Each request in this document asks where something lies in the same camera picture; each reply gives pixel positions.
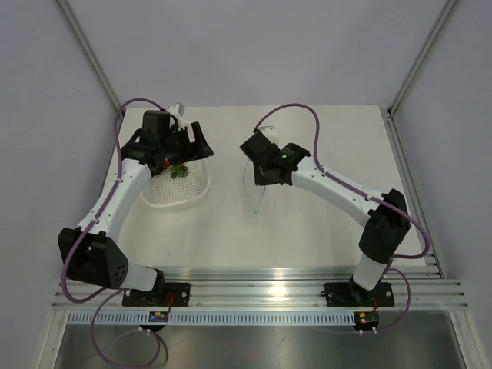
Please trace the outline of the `green toy leaf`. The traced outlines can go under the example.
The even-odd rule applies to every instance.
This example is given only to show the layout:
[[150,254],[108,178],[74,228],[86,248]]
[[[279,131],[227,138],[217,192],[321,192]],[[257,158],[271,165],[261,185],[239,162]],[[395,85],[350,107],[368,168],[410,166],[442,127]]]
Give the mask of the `green toy leaf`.
[[172,179],[185,178],[189,174],[188,166],[185,164],[171,165],[169,167],[170,176]]

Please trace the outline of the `clear zip top bag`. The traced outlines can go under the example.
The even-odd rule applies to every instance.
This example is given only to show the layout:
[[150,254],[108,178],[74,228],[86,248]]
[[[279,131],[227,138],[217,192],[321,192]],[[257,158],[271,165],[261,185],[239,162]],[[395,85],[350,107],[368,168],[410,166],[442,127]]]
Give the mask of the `clear zip top bag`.
[[244,192],[244,211],[248,220],[253,223],[259,216],[266,187],[256,185],[254,166],[249,159],[245,162],[241,183]]

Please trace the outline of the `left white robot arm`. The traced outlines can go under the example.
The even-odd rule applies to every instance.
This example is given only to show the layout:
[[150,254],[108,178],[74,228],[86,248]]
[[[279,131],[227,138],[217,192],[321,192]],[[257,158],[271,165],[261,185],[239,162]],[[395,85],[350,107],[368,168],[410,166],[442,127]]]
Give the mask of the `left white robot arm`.
[[169,296],[165,274],[129,261],[118,246],[128,212],[152,178],[174,165],[213,156],[198,122],[186,124],[185,108],[174,104],[144,112],[141,127],[125,145],[117,145],[117,171],[91,211],[75,228],[63,228],[58,247],[63,261],[61,288],[71,302],[82,304],[67,281],[80,281],[127,293],[128,306],[156,306]]

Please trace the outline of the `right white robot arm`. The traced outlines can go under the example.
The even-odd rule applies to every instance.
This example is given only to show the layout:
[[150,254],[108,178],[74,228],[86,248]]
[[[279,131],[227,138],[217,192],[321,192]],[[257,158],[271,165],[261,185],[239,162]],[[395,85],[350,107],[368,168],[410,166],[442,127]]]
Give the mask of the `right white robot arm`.
[[317,167],[314,156],[299,145],[279,148],[256,131],[240,149],[253,164],[257,186],[289,185],[317,195],[353,218],[362,228],[361,258],[349,282],[334,302],[343,307],[383,305],[382,276],[407,236],[407,204],[402,193],[368,192],[354,182],[348,186]]

